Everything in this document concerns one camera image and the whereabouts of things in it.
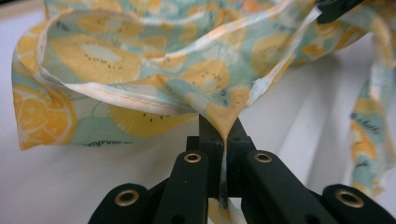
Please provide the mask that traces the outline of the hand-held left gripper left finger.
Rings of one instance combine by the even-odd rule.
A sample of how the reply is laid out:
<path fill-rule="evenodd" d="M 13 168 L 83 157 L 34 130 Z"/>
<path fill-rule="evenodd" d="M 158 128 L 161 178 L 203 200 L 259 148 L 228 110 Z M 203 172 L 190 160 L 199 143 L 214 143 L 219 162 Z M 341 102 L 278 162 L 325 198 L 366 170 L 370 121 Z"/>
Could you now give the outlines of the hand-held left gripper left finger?
<path fill-rule="evenodd" d="M 223 155 L 223 140 L 214 126 L 203 116 L 199 116 L 199 135 L 188 136 L 186 150 L 197 150 L 208 157 L 209 198 L 219 198 L 220 167 Z"/>

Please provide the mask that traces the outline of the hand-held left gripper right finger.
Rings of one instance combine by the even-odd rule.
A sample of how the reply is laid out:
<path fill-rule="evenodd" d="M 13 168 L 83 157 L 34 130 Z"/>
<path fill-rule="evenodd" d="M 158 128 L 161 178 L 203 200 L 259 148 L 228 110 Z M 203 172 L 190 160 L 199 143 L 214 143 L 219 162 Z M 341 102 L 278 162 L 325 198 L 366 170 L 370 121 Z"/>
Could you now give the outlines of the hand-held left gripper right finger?
<path fill-rule="evenodd" d="M 242 196 L 242 163 L 246 155 L 255 149 L 240 119 L 237 119 L 227 137 L 227 192 L 232 198 Z"/>

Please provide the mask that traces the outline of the fruit-print cloth bag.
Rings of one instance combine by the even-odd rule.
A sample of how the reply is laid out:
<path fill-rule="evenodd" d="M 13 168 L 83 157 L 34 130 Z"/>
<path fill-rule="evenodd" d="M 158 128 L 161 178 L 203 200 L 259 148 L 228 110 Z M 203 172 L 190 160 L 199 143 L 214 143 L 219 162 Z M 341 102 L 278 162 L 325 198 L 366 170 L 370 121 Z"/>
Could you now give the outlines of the fruit-print cloth bag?
<path fill-rule="evenodd" d="M 388 112 L 396 9 L 367 0 L 319 22 L 316 0 L 45 0 L 19 40 L 12 91 L 20 147 L 111 146 L 197 117 L 228 134 L 288 67 L 367 34 L 375 62 L 351 115 L 352 184 L 368 196 L 396 167 Z"/>

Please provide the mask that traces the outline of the white table mat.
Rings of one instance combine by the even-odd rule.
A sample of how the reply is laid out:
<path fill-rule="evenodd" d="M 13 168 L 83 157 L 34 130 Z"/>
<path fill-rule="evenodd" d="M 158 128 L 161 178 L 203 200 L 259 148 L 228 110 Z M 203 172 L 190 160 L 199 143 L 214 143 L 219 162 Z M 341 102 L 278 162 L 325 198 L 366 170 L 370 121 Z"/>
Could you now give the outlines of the white table mat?
<path fill-rule="evenodd" d="M 147 188 L 171 172 L 196 121 L 144 142 L 115 147 L 19 148 L 11 61 L 20 36 L 42 12 L 0 21 L 0 224 L 86 224 L 124 183 Z M 313 63 L 292 67 L 240 120 L 259 149 L 275 153 L 309 189 L 350 181 L 349 114 L 373 62 L 371 36 Z"/>

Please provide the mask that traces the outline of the wooden table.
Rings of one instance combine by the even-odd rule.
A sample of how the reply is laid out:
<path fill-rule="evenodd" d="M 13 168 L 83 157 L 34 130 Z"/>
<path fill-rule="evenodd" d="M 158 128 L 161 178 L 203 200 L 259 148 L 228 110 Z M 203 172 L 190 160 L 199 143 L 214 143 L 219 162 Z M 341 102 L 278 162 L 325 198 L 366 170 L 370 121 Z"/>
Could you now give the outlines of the wooden table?
<path fill-rule="evenodd" d="M 43 9 L 43 0 L 0 0 L 0 21 L 42 12 Z"/>

